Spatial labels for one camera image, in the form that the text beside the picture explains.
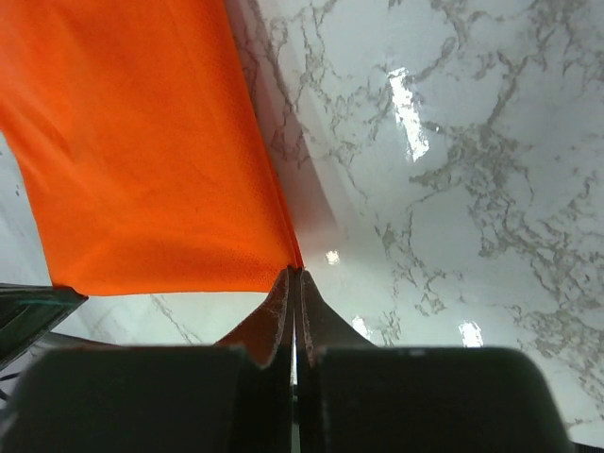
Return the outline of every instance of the marble countertop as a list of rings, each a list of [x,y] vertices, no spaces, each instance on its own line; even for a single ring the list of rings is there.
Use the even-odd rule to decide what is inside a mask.
[[[503,345],[604,446],[604,2],[226,0],[326,301],[384,345]],[[0,278],[47,283],[0,150]],[[211,343],[264,294],[93,297],[57,331]]]

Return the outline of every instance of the white marble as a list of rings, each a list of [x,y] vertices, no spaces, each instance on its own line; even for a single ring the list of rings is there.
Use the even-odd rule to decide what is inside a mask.
[[[604,446],[604,2],[226,5],[325,299],[376,344],[522,349]],[[48,281],[2,153],[0,277]],[[262,298],[95,298],[59,331],[211,343]]]

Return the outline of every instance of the orange fabric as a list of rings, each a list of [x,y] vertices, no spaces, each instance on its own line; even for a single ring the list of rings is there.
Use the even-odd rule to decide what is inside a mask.
[[[302,264],[222,0],[2,0],[0,126],[57,285],[266,291]]]

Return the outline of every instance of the black plastic part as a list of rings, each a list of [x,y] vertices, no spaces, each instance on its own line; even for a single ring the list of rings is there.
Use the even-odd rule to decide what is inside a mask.
[[[308,272],[295,307],[302,451],[573,451],[539,370],[499,348],[375,348]]]
[[[8,403],[3,453],[228,452],[243,348],[51,351]]]
[[[9,401],[2,452],[289,452],[293,276],[219,347],[49,352]]]
[[[576,453],[604,453],[604,448],[598,448],[597,446],[589,446],[584,444],[575,444]]]
[[[376,348],[293,269],[216,346],[51,352],[9,401],[2,451],[289,452],[294,322],[303,452],[573,451],[523,354]]]
[[[72,288],[0,285],[0,371],[87,298]]]

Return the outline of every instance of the orange cloth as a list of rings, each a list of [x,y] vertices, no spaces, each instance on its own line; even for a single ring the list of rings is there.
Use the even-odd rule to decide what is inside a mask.
[[[266,291],[302,264],[223,0],[2,0],[0,126],[57,285]]]

